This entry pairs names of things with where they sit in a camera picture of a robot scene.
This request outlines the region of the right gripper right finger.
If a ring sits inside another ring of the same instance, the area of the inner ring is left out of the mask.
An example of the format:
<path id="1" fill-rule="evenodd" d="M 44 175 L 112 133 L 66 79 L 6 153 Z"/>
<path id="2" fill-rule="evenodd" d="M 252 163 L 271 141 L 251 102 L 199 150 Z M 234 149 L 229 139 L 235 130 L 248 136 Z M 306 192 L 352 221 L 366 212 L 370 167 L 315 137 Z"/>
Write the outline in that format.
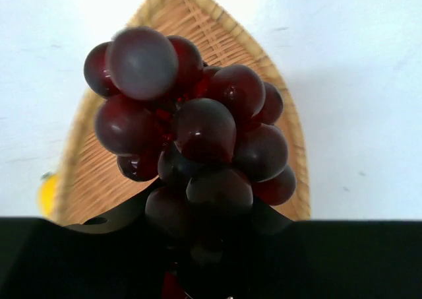
<path id="1" fill-rule="evenodd" d="M 222 265 L 235 298 L 420 298 L 421 223 L 293 221 L 255 203 Z"/>

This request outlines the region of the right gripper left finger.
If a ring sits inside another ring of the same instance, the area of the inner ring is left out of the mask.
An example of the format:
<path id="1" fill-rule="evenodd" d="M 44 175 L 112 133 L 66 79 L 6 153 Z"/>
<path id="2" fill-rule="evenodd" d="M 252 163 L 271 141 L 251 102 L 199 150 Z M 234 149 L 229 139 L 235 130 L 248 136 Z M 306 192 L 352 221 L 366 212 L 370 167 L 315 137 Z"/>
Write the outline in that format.
<path id="1" fill-rule="evenodd" d="M 144 219 L 155 189 L 84 224 L 1 218 L 1 297 L 160 298 L 163 253 Z"/>

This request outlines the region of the yellow fake lemon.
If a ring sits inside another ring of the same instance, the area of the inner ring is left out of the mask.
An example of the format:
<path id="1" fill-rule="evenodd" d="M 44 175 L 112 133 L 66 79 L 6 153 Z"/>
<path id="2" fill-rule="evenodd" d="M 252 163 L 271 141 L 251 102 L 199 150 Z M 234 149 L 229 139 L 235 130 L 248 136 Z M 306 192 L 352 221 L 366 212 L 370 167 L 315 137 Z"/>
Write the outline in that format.
<path id="1" fill-rule="evenodd" d="M 48 219 L 51 219 L 53 214 L 59 176 L 59 172 L 48 172 L 40 178 L 41 184 L 37 190 L 37 205 L 41 215 Z"/>

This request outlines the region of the dark red fake grapes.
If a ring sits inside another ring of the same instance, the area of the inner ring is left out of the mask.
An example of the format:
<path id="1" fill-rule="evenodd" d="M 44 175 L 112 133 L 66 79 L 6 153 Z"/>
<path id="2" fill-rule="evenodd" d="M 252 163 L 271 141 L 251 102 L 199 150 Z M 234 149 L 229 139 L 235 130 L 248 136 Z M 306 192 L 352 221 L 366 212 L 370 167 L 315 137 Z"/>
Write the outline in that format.
<path id="1" fill-rule="evenodd" d="M 249 214 L 254 198 L 278 206 L 293 195 L 297 181 L 276 127 L 284 101 L 251 68 L 209 66 L 188 39 L 137 27 L 95 46 L 83 73 L 105 99 L 94 131 L 120 172 L 163 182 L 145 216 L 182 262 L 218 264 L 220 234 Z"/>

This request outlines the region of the woven bamboo fruit bowl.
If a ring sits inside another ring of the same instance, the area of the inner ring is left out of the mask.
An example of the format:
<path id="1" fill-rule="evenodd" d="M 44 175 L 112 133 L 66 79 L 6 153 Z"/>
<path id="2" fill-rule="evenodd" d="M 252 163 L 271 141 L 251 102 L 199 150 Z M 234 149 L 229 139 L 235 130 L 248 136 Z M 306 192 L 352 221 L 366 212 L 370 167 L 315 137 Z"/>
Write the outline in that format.
<path id="1" fill-rule="evenodd" d="M 209 65 L 244 64 L 282 94 L 284 111 L 277 126 L 289 146 L 289 165 L 297 188 L 279 213 L 292 220 L 311 217 L 309 175 L 305 141 L 294 102 L 275 64 L 255 39 L 214 0 L 145 0 L 129 26 L 149 26 L 165 35 L 192 41 Z M 94 132 L 94 119 L 102 97 L 87 89 L 78 110 L 59 165 L 52 221 L 79 224 L 130 199 L 147 182 L 133 182 L 119 171 L 113 154 L 106 151 Z"/>

